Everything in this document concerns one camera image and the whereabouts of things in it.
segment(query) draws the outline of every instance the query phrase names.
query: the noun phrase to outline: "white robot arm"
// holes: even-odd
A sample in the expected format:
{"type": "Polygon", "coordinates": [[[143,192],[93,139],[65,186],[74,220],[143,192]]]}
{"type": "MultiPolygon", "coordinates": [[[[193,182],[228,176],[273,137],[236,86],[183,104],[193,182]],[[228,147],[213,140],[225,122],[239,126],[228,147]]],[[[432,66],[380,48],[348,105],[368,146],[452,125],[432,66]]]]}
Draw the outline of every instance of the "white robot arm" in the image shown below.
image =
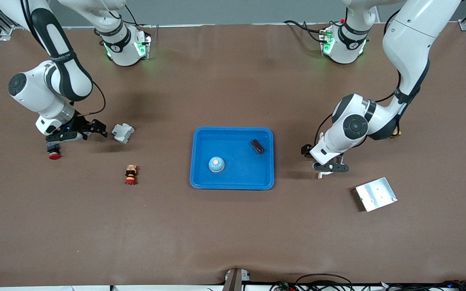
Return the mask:
{"type": "Polygon", "coordinates": [[[366,37],[377,20],[375,6],[390,5],[404,0],[342,0],[346,5],[346,18],[342,24],[334,23],[322,30],[320,39],[323,55],[339,64],[349,64],[362,53],[366,37]]]}
{"type": "Polygon", "coordinates": [[[47,136],[46,141],[87,139],[88,133],[106,137],[105,124],[98,120],[87,122],[73,107],[75,101],[91,94],[93,81],[46,1],[0,0],[0,9],[29,30],[50,56],[50,61],[16,74],[8,84],[8,91],[17,102],[39,113],[36,126],[47,136]]]}
{"type": "Polygon", "coordinates": [[[131,66],[148,58],[150,35],[124,24],[118,10],[125,0],[59,0],[91,22],[104,40],[107,55],[117,65],[131,66]]]}
{"type": "Polygon", "coordinates": [[[458,7],[460,0],[408,0],[383,39],[383,48],[401,74],[401,82],[386,107],[358,94],[344,97],[332,114],[332,127],[310,151],[316,170],[331,172],[333,159],[363,138],[389,138],[420,91],[429,70],[429,50],[458,7]]]}

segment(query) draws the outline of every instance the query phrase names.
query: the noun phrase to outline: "white 3d printed piece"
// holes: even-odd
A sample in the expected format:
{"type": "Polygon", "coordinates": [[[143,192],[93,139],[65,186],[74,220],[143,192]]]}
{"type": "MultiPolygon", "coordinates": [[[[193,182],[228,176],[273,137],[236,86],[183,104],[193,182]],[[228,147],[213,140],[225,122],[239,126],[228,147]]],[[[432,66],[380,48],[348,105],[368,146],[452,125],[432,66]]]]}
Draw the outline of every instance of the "white 3d printed piece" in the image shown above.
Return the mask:
{"type": "Polygon", "coordinates": [[[134,129],[131,127],[131,125],[128,125],[126,123],[120,125],[116,124],[114,127],[112,134],[114,134],[114,139],[118,140],[121,143],[127,143],[129,141],[129,136],[133,134],[134,129]]]}

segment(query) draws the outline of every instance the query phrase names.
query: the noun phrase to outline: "brown tabletop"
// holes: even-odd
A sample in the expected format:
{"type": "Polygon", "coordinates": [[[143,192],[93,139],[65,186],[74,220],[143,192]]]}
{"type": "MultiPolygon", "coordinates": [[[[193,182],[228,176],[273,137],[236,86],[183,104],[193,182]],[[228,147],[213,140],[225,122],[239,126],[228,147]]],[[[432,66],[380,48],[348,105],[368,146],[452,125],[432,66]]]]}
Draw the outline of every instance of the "brown tabletop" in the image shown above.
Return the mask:
{"type": "MultiPolygon", "coordinates": [[[[315,179],[300,147],[347,94],[380,99],[396,86],[382,26],[351,65],[321,57],[295,27],[152,30],[150,61],[114,65],[91,30],[67,31],[107,97],[96,118],[113,138],[61,145],[48,160],[37,114],[8,80],[47,59],[29,33],[0,45],[0,286],[210,284],[232,267],[252,280],[331,272],[354,282],[466,280],[466,32],[451,23],[401,121],[403,135],[345,155],[348,173],[315,179]],[[271,190],[197,190],[193,132],[268,127],[271,190]],[[136,186],[124,184],[128,164],[136,186]],[[360,212],[350,188],[387,177],[398,202],[360,212]]],[[[76,104],[100,108],[98,92],[76,104]]]]}

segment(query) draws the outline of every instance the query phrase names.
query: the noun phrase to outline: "green led light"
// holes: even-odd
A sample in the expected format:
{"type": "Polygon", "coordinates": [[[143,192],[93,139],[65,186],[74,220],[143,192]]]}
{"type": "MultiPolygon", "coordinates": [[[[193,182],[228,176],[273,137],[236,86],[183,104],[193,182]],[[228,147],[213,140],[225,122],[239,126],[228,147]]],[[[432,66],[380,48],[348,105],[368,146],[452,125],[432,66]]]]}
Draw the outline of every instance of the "green led light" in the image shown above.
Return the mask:
{"type": "Polygon", "coordinates": [[[363,41],[361,44],[361,50],[359,51],[359,55],[362,53],[362,50],[364,50],[364,45],[366,44],[366,41],[363,41]]]}
{"type": "Polygon", "coordinates": [[[104,42],[104,48],[105,48],[105,50],[107,51],[107,56],[108,56],[108,57],[111,57],[111,53],[109,52],[109,48],[107,47],[107,45],[105,44],[105,42],[104,42]]]}
{"type": "Polygon", "coordinates": [[[146,54],[145,46],[137,42],[135,42],[134,44],[136,45],[136,50],[138,51],[139,56],[140,57],[144,56],[146,54]]]}
{"type": "Polygon", "coordinates": [[[335,44],[335,38],[331,37],[330,40],[325,44],[323,52],[327,55],[332,51],[333,44],[335,44]]]}

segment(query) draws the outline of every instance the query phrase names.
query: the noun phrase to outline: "silver metal plate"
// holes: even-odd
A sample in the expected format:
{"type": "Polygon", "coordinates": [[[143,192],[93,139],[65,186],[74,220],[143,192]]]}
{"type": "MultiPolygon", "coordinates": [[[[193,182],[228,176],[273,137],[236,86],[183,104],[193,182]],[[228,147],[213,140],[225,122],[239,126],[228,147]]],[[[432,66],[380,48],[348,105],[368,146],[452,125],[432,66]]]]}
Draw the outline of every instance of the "silver metal plate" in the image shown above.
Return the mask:
{"type": "Polygon", "coordinates": [[[466,31],[466,25],[461,22],[461,19],[458,19],[458,24],[460,25],[461,31],[466,31]]]}
{"type": "Polygon", "coordinates": [[[366,211],[376,210],[383,206],[396,202],[397,199],[385,177],[355,187],[355,192],[366,211]]]}

